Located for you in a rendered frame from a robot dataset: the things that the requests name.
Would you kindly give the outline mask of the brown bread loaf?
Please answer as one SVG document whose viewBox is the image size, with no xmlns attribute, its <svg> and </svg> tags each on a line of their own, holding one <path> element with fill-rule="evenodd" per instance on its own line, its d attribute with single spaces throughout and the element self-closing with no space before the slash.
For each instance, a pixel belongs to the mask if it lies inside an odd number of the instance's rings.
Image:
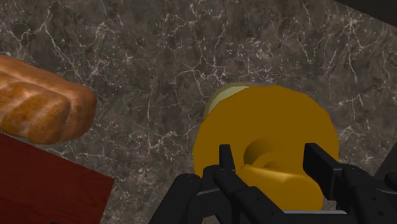
<svg viewBox="0 0 397 224">
<path fill-rule="evenodd" d="M 93 92 L 19 59 L 0 55 L 0 130 L 36 144 L 70 141 L 95 116 Z"/>
</svg>

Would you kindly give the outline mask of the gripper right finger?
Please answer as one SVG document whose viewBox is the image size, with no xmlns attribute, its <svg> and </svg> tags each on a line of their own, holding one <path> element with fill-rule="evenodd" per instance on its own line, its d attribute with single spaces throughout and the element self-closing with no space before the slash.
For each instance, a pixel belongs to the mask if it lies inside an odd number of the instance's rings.
<svg viewBox="0 0 397 224">
<path fill-rule="evenodd" d="M 397 192 L 354 165 L 340 164 L 315 143 L 305 145 L 304 171 L 344 214 L 304 214 L 303 224 L 397 224 Z"/>
</svg>

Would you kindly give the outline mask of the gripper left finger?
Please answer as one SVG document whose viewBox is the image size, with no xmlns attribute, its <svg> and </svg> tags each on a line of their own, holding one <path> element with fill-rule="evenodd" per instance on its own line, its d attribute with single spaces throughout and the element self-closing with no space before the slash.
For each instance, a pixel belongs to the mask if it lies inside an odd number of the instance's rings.
<svg viewBox="0 0 397 224">
<path fill-rule="evenodd" d="M 221 224 L 284 224 L 284 212 L 236 175 L 228 144 L 219 146 L 219 164 L 206 167 L 202 177 L 175 178 L 149 224 L 202 224 L 208 216 Z"/>
</svg>

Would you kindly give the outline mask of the dark red wooden board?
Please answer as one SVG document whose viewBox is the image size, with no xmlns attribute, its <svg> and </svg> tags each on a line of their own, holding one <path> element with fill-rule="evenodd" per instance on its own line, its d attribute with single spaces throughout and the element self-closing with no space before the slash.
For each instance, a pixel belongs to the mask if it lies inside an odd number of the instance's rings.
<svg viewBox="0 0 397 224">
<path fill-rule="evenodd" d="M 0 134 L 0 224 L 100 224 L 114 182 Z"/>
</svg>

